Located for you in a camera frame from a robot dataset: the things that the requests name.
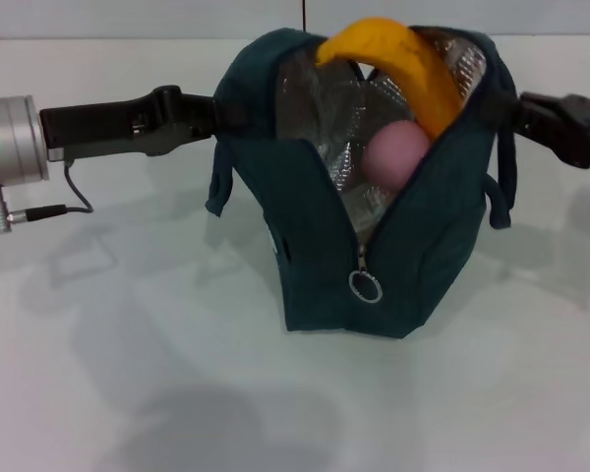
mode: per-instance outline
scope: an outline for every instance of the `dark teal lunch bag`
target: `dark teal lunch bag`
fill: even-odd
[[[516,97],[513,80],[485,35],[415,30],[440,53],[465,105],[397,195],[369,184],[358,165],[376,131],[412,117],[382,71],[364,78],[349,61],[317,68],[325,39],[280,29],[241,51],[217,88],[216,102],[242,109],[246,125],[216,136],[206,207],[221,215],[236,169],[264,210],[289,330],[404,337],[470,257],[486,196],[491,225],[510,225],[513,131],[483,117],[494,93]],[[496,136],[498,182],[488,175]]]

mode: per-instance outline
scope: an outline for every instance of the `orange object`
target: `orange object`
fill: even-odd
[[[438,52],[417,32],[394,20],[360,20],[328,39],[317,51],[318,65],[337,58],[386,72],[431,140],[461,111],[463,100]]]

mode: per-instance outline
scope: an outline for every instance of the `white surface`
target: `white surface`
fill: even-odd
[[[0,0],[0,38],[255,38],[301,26],[301,0]]]
[[[590,95],[590,37],[497,43],[521,89]],[[0,95],[209,94],[244,45],[0,42]],[[0,238],[0,472],[590,472],[590,171],[521,142],[515,226],[390,341],[284,332],[258,205],[203,208],[211,152],[80,162],[95,214]],[[73,202],[60,172],[11,206]]]
[[[330,34],[363,17],[490,34],[590,33],[590,0],[307,0],[310,31]]]

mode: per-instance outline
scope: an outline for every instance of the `white table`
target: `white table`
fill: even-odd
[[[590,37],[499,37],[590,96]],[[1,41],[38,108],[212,94],[235,40]],[[0,237],[0,472],[590,472],[590,171],[520,140],[515,226],[403,341],[286,333],[259,206],[203,205],[213,142],[79,162],[96,208]],[[49,183],[12,208],[70,203]]]

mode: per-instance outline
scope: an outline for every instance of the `black cable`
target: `black cable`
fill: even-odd
[[[66,211],[68,213],[92,213],[94,211],[94,207],[88,202],[88,199],[81,193],[81,191],[77,188],[75,183],[72,181],[72,177],[70,176],[70,167],[74,164],[74,160],[65,160],[63,166],[63,176],[66,178],[66,182],[68,186],[72,189],[75,195],[81,200],[85,207],[81,206],[68,206]]]

